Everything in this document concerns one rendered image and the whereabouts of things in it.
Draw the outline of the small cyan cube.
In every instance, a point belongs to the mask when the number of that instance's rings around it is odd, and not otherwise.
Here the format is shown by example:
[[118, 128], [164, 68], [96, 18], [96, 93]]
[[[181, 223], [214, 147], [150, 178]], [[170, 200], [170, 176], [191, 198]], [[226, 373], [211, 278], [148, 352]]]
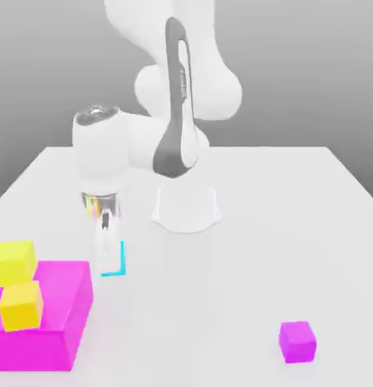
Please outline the small cyan cube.
[[101, 276], [118, 277], [126, 274], [125, 242], [117, 240], [102, 251]]

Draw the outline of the small lime yellow cube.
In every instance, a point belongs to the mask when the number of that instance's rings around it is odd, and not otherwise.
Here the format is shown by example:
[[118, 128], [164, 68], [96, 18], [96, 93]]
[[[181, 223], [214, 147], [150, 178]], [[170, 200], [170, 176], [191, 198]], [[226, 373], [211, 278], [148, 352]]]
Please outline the small lime yellow cube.
[[33, 242], [0, 242], [0, 287], [32, 281], [37, 268]]

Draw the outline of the small purple cube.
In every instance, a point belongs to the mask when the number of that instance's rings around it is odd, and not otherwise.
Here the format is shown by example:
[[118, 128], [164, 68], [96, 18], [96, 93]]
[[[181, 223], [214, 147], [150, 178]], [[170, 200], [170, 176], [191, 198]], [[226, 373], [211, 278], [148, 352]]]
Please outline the small purple cube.
[[307, 321], [282, 322], [279, 347], [287, 364], [312, 362], [317, 341]]

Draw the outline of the small golden yellow cube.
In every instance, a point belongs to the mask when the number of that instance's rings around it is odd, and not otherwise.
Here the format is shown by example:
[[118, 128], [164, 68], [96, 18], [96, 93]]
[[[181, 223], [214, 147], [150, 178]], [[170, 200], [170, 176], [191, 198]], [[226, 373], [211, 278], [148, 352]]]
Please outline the small golden yellow cube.
[[0, 317], [5, 332], [40, 327], [44, 308], [37, 280], [5, 286], [0, 299]]

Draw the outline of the large magenta box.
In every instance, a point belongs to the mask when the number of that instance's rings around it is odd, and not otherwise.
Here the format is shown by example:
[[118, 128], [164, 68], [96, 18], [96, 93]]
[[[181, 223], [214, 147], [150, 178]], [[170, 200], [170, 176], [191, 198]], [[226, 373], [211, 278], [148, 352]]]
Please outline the large magenta box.
[[35, 279], [44, 299], [41, 325], [6, 333], [0, 318], [0, 372], [70, 371], [74, 364], [93, 303], [90, 265], [40, 261]]

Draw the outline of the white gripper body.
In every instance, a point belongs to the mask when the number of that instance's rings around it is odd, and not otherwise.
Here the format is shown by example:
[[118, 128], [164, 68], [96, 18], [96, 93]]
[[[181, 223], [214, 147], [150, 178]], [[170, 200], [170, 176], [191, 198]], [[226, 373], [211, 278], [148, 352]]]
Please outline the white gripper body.
[[120, 239], [113, 221], [103, 226], [100, 218], [91, 223], [91, 268], [94, 272], [118, 272], [121, 267]]

